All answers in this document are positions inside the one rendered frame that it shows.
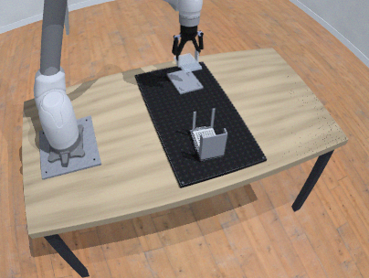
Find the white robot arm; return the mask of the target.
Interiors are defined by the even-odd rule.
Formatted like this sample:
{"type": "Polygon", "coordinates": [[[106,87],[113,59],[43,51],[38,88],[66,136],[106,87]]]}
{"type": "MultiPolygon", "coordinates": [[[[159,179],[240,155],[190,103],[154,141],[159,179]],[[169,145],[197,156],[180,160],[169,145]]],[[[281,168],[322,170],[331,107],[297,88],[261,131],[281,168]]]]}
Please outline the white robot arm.
{"type": "MultiPolygon", "coordinates": [[[[82,124],[66,94],[65,71],[60,67],[62,38],[68,0],[44,0],[40,69],[34,83],[39,119],[49,142],[49,163],[84,157],[82,124]],[[47,94],[46,94],[47,93],[47,94]],[[45,95],[46,94],[46,95],[45,95]]],[[[200,22],[203,0],[164,0],[179,10],[179,24],[195,27],[200,22]]]]}

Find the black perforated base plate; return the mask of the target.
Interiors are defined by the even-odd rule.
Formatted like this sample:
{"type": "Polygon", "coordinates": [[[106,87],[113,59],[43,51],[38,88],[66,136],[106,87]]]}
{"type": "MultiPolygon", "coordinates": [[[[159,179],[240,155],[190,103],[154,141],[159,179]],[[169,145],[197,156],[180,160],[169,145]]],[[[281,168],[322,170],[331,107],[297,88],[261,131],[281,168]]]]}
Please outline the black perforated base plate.
{"type": "Polygon", "coordinates": [[[203,89],[179,94],[167,77],[182,70],[177,66],[135,75],[143,99],[153,120],[180,188],[192,186],[216,177],[267,161],[253,134],[229,100],[206,64],[192,71],[203,89]],[[216,135],[227,131],[223,158],[201,162],[195,150],[190,130],[196,112],[195,128],[210,126],[215,109],[213,129],[216,135]]]}

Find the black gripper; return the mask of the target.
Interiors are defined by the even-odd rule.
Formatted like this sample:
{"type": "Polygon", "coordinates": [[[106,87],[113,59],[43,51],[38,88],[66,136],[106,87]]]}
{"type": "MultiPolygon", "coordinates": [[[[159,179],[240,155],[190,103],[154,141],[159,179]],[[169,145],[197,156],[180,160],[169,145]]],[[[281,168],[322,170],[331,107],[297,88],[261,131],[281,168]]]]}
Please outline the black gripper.
{"type": "Polygon", "coordinates": [[[201,49],[204,49],[204,43],[203,43],[203,35],[204,33],[202,31],[197,31],[197,26],[195,27],[184,27],[180,25],[180,34],[178,36],[174,36],[174,44],[173,44],[173,50],[172,53],[176,55],[176,65],[178,68],[180,67],[180,60],[181,60],[181,52],[184,48],[184,45],[187,41],[192,40],[193,44],[195,46],[195,59],[198,62],[199,61],[199,52],[201,52],[201,49]],[[197,45],[195,37],[198,35],[198,44],[197,45]],[[200,37],[199,37],[200,36],[200,37]],[[178,40],[181,37],[181,41],[178,46],[178,40]],[[189,39],[188,39],[189,38],[189,39]],[[177,49],[178,48],[178,49],[177,49]]]}

